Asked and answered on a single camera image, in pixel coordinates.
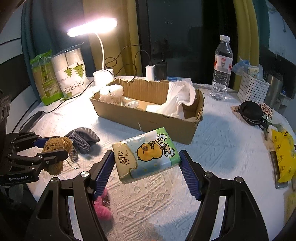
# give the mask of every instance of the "cartoon bear on bicycle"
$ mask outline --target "cartoon bear on bicycle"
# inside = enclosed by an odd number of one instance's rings
[[[136,151],[138,160],[151,161],[152,159],[158,159],[163,156],[172,157],[175,155],[175,150],[170,148],[168,143],[164,141],[167,139],[166,134],[159,134],[155,141],[149,143],[143,143]]]

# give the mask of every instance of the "curtain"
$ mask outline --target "curtain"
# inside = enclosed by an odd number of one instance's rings
[[[82,44],[81,51],[86,76],[96,71],[87,35],[70,38],[68,29],[85,23],[82,0],[26,0],[22,12],[21,39],[25,63],[30,82],[37,99],[40,100],[30,59],[52,49],[52,54]]]
[[[85,21],[93,21],[102,17],[117,18],[117,27],[109,33],[100,34],[104,45],[105,58],[116,57],[127,45],[139,44],[137,12],[135,0],[83,0]],[[96,69],[102,68],[102,50],[98,38],[94,34],[89,34],[91,52],[93,54]],[[116,74],[125,64],[134,63],[134,57],[139,46],[128,47],[123,50],[117,59],[117,65],[113,67]],[[136,59],[137,75],[142,75],[141,57]],[[134,75],[133,65],[126,65],[118,75]]]
[[[248,59],[253,66],[259,66],[259,35],[257,18],[252,0],[233,0],[237,18],[239,58]],[[241,77],[236,75],[234,90],[239,90]]]
[[[269,16],[265,0],[253,0],[259,33],[259,44],[269,48]]]

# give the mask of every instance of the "yellow bag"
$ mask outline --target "yellow bag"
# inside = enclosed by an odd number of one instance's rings
[[[296,152],[294,141],[287,131],[271,130],[274,148],[279,164],[280,183],[290,181],[296,171]]]

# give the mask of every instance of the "tissue pack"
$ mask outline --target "tissue pack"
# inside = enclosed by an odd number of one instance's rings
[[[131,183],[180,163],[180,156],[165,128],[114,143],[119,180]]]

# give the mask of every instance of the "green packaging bag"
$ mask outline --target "green packaging bag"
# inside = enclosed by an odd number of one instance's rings
[[[112,145],[119,180],[131,183],[178,165],[179,153],[165,128]]]
[[[33,77],[42,102],[49,105],[64,97],[50,62],[52,50],[30,60]]]

